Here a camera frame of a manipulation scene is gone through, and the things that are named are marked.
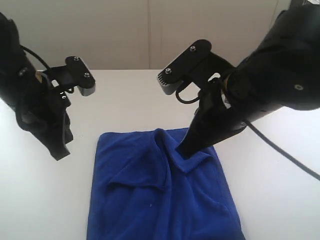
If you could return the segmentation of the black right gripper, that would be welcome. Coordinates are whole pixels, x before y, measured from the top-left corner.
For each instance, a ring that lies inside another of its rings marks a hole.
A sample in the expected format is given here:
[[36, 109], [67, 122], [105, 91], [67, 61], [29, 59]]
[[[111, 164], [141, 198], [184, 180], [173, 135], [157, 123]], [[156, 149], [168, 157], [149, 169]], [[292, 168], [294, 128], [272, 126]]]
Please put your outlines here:
[[211, 80], [198, 94], [198, 110], [176, 151], [189, 159], [241, 132], [246, 127], [243, 117], [249, 108], [249, 93], [250, 85], [230, 74]]

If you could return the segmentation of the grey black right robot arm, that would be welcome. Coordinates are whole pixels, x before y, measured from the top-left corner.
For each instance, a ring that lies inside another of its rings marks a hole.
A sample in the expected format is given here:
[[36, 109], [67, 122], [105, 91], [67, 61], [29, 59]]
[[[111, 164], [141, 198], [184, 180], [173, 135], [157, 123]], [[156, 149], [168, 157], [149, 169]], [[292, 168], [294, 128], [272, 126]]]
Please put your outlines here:
[[320, 106], [320, 7], [282, 12], [257, 49], [201, 92], [197, 112], [177, 147], [185, 159], [288, 107]]

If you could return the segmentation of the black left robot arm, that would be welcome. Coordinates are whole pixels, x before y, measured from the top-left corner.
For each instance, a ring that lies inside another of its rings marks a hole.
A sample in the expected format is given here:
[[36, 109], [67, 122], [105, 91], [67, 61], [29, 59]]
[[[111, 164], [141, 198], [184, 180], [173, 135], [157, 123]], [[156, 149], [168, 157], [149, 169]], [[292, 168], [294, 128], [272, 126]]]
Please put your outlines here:
[[13, 20], [0, 16], [0, 98], [14, 111], [17, 125], [36, 137], [59, 161], [73, 140], [65, 92], [35, 69], [20, 44]]

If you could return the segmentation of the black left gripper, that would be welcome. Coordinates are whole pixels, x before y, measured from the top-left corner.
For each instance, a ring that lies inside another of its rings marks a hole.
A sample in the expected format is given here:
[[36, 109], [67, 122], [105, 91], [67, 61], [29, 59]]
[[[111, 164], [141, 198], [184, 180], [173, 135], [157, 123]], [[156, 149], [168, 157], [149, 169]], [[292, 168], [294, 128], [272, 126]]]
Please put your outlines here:
[[16, 86], [14, 89], [14, 112], [18, 126], [36, 137], [55, 160], [70, 155], [67, 144], [74, 136], [67, 114], [67, 108], [71, 105], [67, 93], [73, 93], [74, 88]]

